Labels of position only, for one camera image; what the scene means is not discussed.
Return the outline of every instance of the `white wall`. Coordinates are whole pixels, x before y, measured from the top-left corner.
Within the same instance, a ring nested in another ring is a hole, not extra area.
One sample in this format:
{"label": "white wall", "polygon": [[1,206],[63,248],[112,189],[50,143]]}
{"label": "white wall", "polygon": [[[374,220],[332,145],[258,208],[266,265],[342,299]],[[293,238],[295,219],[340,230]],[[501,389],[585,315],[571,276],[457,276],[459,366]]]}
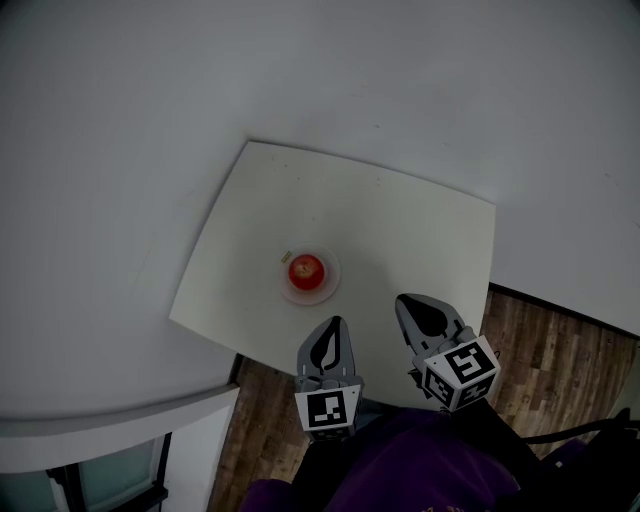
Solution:
{"label": "white wall", "polygon": [[226,380],[167,321],[247,138],[495,202],[492,280],[640,333],[626,0],[23,2],[0,26],[0,416]]}
{"label": "white wall", "polygon": [[167,512],[204,512],[209,503],[233,406],[176,430],[171,436],[164,486]]}

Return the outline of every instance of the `table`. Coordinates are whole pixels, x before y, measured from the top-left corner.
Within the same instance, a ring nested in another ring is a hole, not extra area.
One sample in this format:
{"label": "table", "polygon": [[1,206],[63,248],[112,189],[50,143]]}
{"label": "table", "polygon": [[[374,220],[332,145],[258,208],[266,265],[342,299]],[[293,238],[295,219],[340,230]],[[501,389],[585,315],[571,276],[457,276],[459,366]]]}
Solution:
{"label": "table", "polygon": [[[344,158],[249,142],[206,222],[170,318],[294,375],[300,344],[323,320],[349,326],[364,396],[437,409],[412,368],[394,311],[400,293],[454,306],[479,334],[495,207],[434,183]],[[288,247],[333,251],[342,277],[327,301],[299,306],[279,291]]]}

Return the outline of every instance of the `black cable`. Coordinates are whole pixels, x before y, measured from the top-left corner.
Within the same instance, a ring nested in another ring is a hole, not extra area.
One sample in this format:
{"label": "black cable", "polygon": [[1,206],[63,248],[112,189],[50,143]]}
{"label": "black cable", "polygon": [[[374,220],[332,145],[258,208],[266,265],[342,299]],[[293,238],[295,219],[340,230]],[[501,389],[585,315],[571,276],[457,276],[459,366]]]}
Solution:
{"label": "black cable", "polygon": [[636,430],[639,430],[640,420],[627,420],[621,422],[619,419],[610,418],[607,420],[592,421],[591,423],[586,423],[584,425],[580,425],[579,427],[562,430],[560,432],[554,432],[553,434],[525,437],[523,438],[523,441],[527,444],[555,443],[556,441],[564,441],[565,439],[569,439],[570,437],[587,434],[589,432],[593,432],[594,430],[605,430],[612,427],[634,428]]}

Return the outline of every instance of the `floor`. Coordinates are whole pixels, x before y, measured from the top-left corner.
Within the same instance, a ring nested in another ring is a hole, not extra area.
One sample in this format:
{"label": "floor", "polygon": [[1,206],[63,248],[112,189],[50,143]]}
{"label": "floor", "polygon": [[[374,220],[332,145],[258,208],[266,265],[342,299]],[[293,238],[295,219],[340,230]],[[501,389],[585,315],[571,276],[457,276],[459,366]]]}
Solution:
{"label": "floor", "polygon": [[[605,418],[633,363],[638,342],[572,316],[489,291],[481,334],[500,351],[491,405],[522,437]],[[293,378],[244,359],[240,396],[209,501],[238,510],[250,482],[291,481],[307,448]],[[540,457],[557,445],[532,446]]]}

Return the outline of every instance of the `purple fabric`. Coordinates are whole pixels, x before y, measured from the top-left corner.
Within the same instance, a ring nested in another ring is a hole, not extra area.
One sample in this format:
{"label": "purple fabric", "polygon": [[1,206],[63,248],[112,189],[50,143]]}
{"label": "purple fabric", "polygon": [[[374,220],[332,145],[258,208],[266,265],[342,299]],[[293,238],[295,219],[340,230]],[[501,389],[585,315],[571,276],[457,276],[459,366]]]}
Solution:
{"label": "purple fabric", "polygon": [[[407,409],[372,437],[326,510],[485,512],[517,489],[504,467],[452,433],[448,417]],[[241,512],[305,510],[295,500],[289,484],[262,480]]]}

